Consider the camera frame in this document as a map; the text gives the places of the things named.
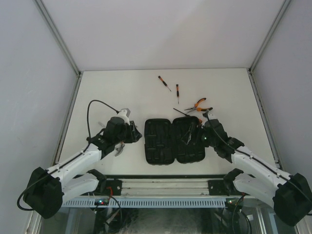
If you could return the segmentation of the black plastic tool case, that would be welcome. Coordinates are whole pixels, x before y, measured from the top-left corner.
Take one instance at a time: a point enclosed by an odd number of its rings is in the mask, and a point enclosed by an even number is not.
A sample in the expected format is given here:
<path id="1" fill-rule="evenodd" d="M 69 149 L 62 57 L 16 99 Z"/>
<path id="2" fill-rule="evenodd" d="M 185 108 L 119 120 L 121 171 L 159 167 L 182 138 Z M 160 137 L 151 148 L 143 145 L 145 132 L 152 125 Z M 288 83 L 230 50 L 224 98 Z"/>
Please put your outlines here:
<path id="1" fill-rule="evenodd" d="M 173 121 L 163 118 L 148 119 L 144 126 L 144 148 L 147 163 L 170 165 L 202 161 L 205 158 L 204 145 L 194 145 L 196 132 L 189 145 L 181 141 L 191 123 L 201 125 L 197 117 L 179 117 Z"/>

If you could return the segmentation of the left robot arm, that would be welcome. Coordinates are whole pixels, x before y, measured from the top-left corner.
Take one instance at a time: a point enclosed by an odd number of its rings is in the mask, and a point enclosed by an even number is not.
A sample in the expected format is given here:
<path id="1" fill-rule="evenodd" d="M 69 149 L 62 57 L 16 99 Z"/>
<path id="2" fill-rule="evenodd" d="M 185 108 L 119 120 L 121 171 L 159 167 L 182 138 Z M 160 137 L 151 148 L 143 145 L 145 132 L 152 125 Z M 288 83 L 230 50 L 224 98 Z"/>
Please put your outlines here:
<path id="1" fill-rule="evenodd" d="M 22 193 L 23 201 L 42 218 L 49 219 L 68 200 L 88 192 L 105 193 L 105 176 L 95 169 L 83 171 L 113 152 L 116 145 L 135 143 L 141 137 L 133 121 L 112 117 L 105 128 L 87 138 L 85 149 L 48 169 L 36 168 Z"/>

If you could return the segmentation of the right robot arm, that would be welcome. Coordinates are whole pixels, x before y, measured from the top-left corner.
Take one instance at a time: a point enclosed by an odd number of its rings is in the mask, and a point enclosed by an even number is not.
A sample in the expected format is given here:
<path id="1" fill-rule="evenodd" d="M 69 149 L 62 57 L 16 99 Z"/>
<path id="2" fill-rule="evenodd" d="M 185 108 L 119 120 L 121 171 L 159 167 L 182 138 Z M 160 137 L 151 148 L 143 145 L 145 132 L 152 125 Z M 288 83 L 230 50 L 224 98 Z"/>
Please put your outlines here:
<path id="1" fill-rule="evenodd" d="M 302 174 L 292 175 L 259 158 L 243 142 L 228 136 L 216 118 L 208 119 L 205 125 L 190 123 L 186 129 L 183 142 L 212 147 L 220 158 L 235 166 L 224 177 L 227 193 L 239 191 L 255 197 L 292 227 L 312 214 L 312 190 Z"/>

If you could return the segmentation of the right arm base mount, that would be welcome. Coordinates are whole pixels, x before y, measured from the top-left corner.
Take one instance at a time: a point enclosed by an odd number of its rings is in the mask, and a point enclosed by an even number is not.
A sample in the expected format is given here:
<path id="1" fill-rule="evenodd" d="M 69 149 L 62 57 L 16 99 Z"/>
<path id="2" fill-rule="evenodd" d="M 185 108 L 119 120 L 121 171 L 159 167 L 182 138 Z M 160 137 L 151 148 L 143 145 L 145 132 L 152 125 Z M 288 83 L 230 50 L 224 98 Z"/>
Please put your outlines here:
<path id="1" fill-rule="evenodd" d="M 209 180 L 209 195 L 242 195 L 234 186 L 234 180 L 242 173 L 242 170 L 235 168 L 220 180 Z"/>

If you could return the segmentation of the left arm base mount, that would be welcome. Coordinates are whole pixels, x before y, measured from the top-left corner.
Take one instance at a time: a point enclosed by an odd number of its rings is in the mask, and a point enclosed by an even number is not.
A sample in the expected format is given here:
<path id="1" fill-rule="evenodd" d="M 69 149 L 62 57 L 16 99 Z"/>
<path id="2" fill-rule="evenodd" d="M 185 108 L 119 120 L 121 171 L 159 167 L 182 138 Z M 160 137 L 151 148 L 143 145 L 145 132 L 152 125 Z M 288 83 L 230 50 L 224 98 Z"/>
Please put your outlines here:
<path id="1" fill-rule="evenodd" d="M 119 179 L 105 179 L 99 182 L 96 191 L 101 194 L 119 196 L 122 191 L 122 181 Z"/>

